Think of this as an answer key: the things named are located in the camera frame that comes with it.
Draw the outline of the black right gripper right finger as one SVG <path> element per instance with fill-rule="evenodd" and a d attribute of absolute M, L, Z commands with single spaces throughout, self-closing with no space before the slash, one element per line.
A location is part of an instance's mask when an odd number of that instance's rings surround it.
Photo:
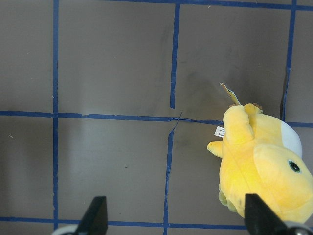
<path fill-rule="evenodd" d="M 286 224 L 258 194 L 245 195 L 245 226 L 250 235 L 287 235 Z"/>

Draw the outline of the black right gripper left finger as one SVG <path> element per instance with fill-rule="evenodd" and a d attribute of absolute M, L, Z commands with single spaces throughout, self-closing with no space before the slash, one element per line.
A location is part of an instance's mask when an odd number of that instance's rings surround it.
<path fill-rule="evenodd" d="M 86 210 L 77 229 L 77 235 L 105 235 L 108 230 L 106 196 L 96 196 Z"/>

